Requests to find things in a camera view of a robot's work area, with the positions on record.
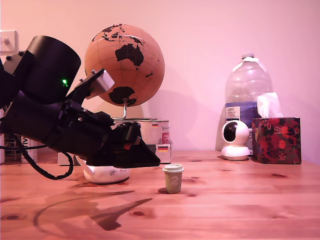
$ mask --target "white security camera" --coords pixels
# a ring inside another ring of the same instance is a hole
[[[247,160],[250,151],[245,143],[249,139],[247,125],[239,120],[228,121],[221,130],[223,140],[226,142],[221,150],[223,157],[227,160]]]

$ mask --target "bottle cap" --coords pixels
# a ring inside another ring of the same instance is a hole
[[[245,59],[247,57],[254,58],[255,54],[253,52],[244,52],[244,53],[242,53],[241,59]]]

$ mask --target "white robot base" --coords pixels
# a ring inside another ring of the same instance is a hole
[[[221,154],[227,160],[243,161],[248,160],[250,151],[247,146],[225,145],[221,150]]]

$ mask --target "german flag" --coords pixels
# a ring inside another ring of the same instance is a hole
[[[168,146],[158,146],[158,151],[159,152],[168,152],[169,147]]]

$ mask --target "red floral tissue box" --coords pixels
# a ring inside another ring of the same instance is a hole
[[[253,161],[262,164],[301,164],[300,118],[254,118]]]

